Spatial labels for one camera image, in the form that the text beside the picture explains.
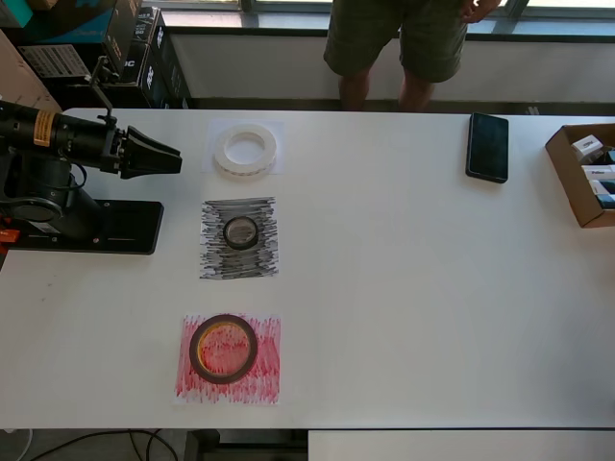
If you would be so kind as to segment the person's left hand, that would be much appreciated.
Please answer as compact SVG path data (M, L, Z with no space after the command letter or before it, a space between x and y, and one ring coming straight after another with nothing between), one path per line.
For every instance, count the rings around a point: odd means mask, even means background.
M466 24L479 23L501 3L501 0L464 0L460 11L461 21Z

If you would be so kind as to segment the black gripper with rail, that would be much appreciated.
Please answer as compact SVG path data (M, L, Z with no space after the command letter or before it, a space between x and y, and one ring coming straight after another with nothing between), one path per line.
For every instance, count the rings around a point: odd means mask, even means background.
M183 162L179 150L156 141L133 126L122 130L113 123L106 123L104 128L100 171L118 175L122 180L181 172Z

